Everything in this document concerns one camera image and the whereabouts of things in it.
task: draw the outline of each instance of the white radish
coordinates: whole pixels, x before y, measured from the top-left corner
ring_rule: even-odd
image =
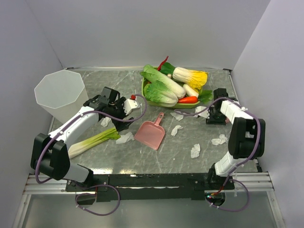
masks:
[[[192,89],[189,85],[184,84],[182,87],[184,88],[184,90],[186,91],[186,94],[187,94],[188,96],[196,96],[196,97],[199,97],[199,93],[196,92],[194,89]]]

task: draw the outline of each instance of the bok choy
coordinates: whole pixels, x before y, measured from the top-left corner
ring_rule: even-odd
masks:
[[[148,101],[161,104],[164,107],[175,106],[178,102],[177,96],[163,82],[154,81],[147,84],[143,89],[144,96]]]
[[[84,141],[75,143],[71,145],[70,149],[68,150],[69,158],[74,158],[81,153],[85,152],[86,150],[108,140],[108,139],[119,139],[120,135],[118,134],[115,127],[110,128],[104,132],[101,132],[91,138],[88,138]]]

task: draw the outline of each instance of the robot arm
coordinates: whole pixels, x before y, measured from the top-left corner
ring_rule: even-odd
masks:
[[[219,97],[228,97],[226,89],[219,88],[214,91],[214,99]],[[214,165],[215,174],[221,177],[228,176],[237,164],[250,156],[257,140],[256,121],[244,112],[245,108],[240,108],[236,104],[239,102],[219,100],[214,104],[214,107],[209,109],[209,118],[206,119],[206,124],[225,125],[226,119],[229,119],[233,124],[228,142],[228,152]],[[259,122],[261,126],[259,144],[251,159],[261,157],[264,153],[265,121],[259,119]]]
[[[43,149],[56,135],[58,135],[58,133],[60,133],[60,136],[54,140],[43,156],[40,163],[40,171],[55,180],[69,179],[84,183],[85,186],[91,186],[93,182],[93,171],[81,165],[70,163],[68,157],[68,149],[76,139],[82,135],[86,129],[105,117],[99,113],[87,112],[100,111],[118,119],[124,119],[132,110],[137,108],[140,108],[140,105],[135,101],[134,97],[132,97],[132,99],[120,97],[118,91],[105,87],[100,95],[86,101],[79,112],[64,125],[52,131],[49,135],[41,133],[35,138],[31,167],[36,169],[38,159]],[[70,121],[79,115],[83,116],[62,132],[62,129],[68,126]],[[112,122],[117,131],[128,129],[129,125],[132,123],[120,122],[117,120],[112,120]]]

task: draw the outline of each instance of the crumpled tissue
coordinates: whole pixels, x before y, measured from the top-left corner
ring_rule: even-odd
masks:
[[[176,125],[176,126],[173,128],[173,130],[172,130],[172,132],[171,132],[171,135],[172,135],[172,136],[176,136],[177,131],[180,130],[180,129],[183,129],[183,127],[180,126],[180,125]]]
[[[194,146],[191,149],[191,158],[197,158],[200,154],[200,145],[194,144]]]
[[[128,132],[125,135],[121,135],[120,138],[116,140],[116,144],[127,143],[130,140],[134,140],[134,136],[133,136],[132,132]]]
[[[220,134],[218,139],[211,139],[211,142],[213,145],[217,146],[228,142],[228,138],[225,137],[224,134]]]
[[[177,119],[178,121],[181,121],[184,116],[183,115],[180,115],[180,114],[177,114],[177,113],[170,113],[175,119]]]
[[[109,124],[110,120],[111,120],[111,118],[105,117],[105,118],[102,120],[102,122],[101,122],[100,125],[102,125],[103,127],[106,127],[106,126]]]

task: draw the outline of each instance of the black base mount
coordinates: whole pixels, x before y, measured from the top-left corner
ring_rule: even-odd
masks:
[[[205,191],[218,190],[225,177],[214,178],[210,173],[167,173],[167,174],[96,174],[94,185],[108,184],[117,188],[121,200],[182,199],[205,200]],[[227,190],[233,190],[234,184],[228,182]],[[83,190],[74,183],[66,186],[68,192]],[[117,200],[117,194],[111,188],[98,187],[96,202]]]

